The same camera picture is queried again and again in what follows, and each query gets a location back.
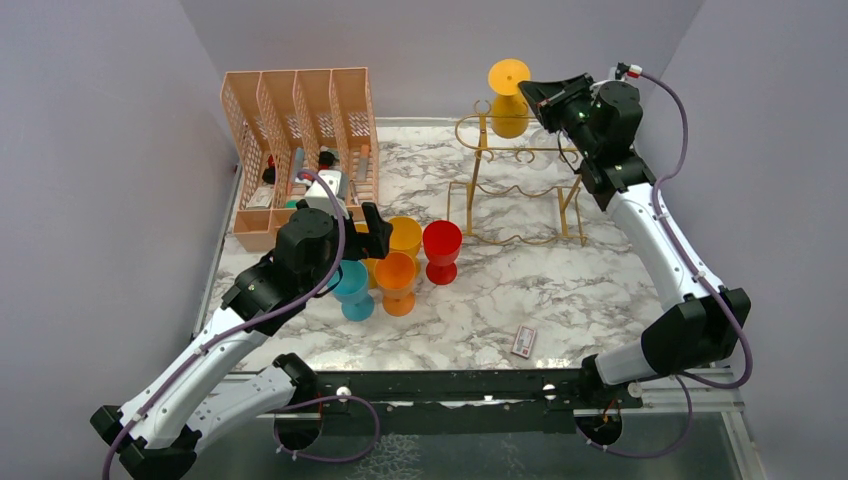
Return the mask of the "yellow wine glass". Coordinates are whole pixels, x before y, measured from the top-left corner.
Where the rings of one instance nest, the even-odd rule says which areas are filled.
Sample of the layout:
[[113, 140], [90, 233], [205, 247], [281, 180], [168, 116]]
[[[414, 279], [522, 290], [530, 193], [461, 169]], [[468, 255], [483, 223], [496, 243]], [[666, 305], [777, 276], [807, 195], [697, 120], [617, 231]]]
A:
[[389, 247], [393, 252], [402, 252], [407, 254], [414, 262], [416, 274], [421, 271], [418, 254], [422, 246], [423, 229], [419, 222], [414, 218], [407, 216], [397, 216], [391, 218], [389, 223], [392, 225], [392, 234], [390, 236]]
[[516, 58], [500, 60], [490, 68], [487, 81], [495, 93], [490, 115], [492, 129], [499, 137], [513, 139], [526, 131], [529, 108], [520, 92], [519, 83], [530, 79], [529, 67]]
[[[365, 223], [356, 223], [355, 229], [358, 233], [368, 233], [369, 232], [368, 226]], [[374, 268], [375, 268], [376, 262], [377, 262], [377, 260], [375, 258], [365, 258], [365, 259], [362, 260], [362, 263], [365, 265], [365, 267], [367, 269], [368, 280], [369, 280], [369, 289], [370, 290], [377, 288], [377, 282], [376, 282], [376, 279], [375, 279], [375, 276], [374, 276]]]

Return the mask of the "orange wine glass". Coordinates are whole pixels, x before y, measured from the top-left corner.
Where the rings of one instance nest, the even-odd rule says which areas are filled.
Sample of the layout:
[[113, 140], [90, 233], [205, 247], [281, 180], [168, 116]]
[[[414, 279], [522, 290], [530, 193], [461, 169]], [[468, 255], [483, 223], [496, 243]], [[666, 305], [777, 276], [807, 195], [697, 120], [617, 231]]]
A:
[[395, 317], [409, 314], [415, 306], [415, 261], [404, 252], [390, 252], [384, 259], [376, 262], [374, 275], [378, 289], [383, 295], [384, 310]]

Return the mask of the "blue wine glass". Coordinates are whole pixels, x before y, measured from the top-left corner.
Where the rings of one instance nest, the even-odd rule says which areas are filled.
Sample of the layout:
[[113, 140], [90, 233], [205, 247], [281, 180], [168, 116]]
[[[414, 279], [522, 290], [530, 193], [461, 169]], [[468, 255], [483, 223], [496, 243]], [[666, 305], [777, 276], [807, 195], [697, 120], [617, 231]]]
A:
[[342, 260], [328, 286], [347, 320], [361, 322], [373, 314], [375, 303], [369, 293], [369, 273], [361, 261]]

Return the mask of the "red wine glass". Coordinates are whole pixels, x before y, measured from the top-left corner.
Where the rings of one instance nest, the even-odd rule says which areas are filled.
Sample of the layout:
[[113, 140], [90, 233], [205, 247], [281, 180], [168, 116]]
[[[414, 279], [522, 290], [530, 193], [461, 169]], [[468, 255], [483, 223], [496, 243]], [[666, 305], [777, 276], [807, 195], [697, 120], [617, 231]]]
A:
[[424, 229], [422, 241], [428, 259], [427, 278], [436, 285], [452, 283], [458, 274], [456, 260], [463, 242], [460, 228], [447, 220], [435, 221]]

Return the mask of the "clear wine glass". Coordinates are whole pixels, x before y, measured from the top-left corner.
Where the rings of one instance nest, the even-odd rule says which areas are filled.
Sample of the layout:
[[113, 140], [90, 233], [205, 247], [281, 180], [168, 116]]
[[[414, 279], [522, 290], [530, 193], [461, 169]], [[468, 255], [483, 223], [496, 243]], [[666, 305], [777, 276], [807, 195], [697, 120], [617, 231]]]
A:
[[532, 133], [529, 138], [529, 147], [533, 159], [528, 162], [527, 166], [534, 171], [546, 170], [562, 161], [559, 152], [559, 136], [551, 134], [543, 128]]

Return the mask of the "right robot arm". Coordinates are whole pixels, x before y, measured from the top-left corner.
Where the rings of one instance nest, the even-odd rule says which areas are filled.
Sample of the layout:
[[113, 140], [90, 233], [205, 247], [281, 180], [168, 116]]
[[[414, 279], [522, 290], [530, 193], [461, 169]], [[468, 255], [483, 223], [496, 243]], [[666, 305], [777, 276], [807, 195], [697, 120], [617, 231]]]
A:
[[643, 117], [639, 90], [620, 78], [597, 85], [587, 74], [524, 80], [518, 88], [541, 126], [565, 135], [582, 155], [585, 189], [630, 241], [663, 309], [637, 340], [583, 360], [579, 398], [600, 407], [619, 385], [689, 376], [746, 346], [741, 331], [749, 296], [726, 287], [696, 254], [661, 196], [660, 180], [635, 150]]

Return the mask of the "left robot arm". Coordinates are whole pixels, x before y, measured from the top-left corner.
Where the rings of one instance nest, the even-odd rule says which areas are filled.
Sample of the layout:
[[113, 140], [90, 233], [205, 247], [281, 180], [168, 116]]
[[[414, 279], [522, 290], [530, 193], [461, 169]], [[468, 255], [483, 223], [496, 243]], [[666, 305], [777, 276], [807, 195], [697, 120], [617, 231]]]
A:
[[310, 299], [340, 290], [334, 276], [342, 261], [387, 256], [392, 224], [372, 202], [361, 209], [364, 232], [346, 210], [325, 212], [299, 201], [278, 230], [275, 247], [236, 277], [178, 358], [131, 400], [104, 405], [92, 415], [91, 425], [109, 446], [103, 478], [118, 459], [134, 479], [179, 479], [204, 450], [257, 415], [310, 405], [316, 376], [294, 354], [220, 394], [213, 391]]

